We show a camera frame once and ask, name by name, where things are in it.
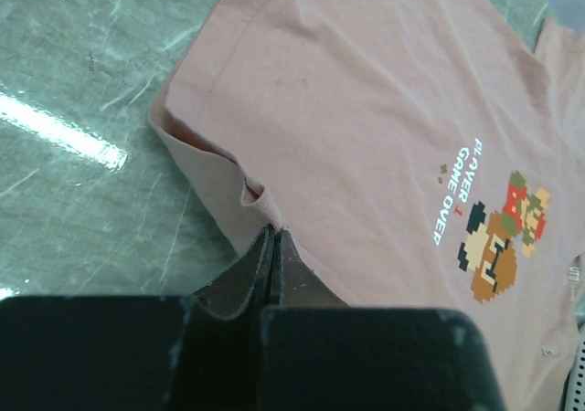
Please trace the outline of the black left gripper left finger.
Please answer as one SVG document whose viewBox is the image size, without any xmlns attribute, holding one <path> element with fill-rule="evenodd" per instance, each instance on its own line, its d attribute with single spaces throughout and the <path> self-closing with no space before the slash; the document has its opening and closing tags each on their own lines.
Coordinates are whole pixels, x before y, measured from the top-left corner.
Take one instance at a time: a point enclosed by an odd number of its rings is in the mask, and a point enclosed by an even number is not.
<svg viewBox="0 0 585 411">
<path fill-rule="evenodd" d="M 247 410 L 275 233 L 183 296 L 18 296 L 1 303 L 4 410 Z"/>
</svg>

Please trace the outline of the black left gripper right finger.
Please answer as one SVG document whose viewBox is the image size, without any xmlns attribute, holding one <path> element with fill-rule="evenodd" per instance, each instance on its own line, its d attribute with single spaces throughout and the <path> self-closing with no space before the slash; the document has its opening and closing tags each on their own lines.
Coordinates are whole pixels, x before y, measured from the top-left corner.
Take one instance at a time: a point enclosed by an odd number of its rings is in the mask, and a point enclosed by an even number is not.
<svg viewBox="0 0 585 411">
<path fill-rule="evenodd" d="M 289 232 L 261 313 L 262 410 L 502 410 L 469 317 L 445 309 L 313 307 Z"/>
</svg>

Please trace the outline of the pink printed t-shirt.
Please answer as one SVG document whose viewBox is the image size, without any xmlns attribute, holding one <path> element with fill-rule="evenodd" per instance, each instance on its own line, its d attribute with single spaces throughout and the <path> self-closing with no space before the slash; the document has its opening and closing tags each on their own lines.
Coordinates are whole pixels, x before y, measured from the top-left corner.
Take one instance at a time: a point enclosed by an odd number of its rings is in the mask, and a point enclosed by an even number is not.
<svg viewBox="0 0 585 411">
<path fill-rule="evenodd" d="M 218 0 L 149 121 L 234 249 L 287 228 L 355 306 L 463 311 L 505 404 L 580 335 L 584 38 L 488 0 Z"/>
</svg>

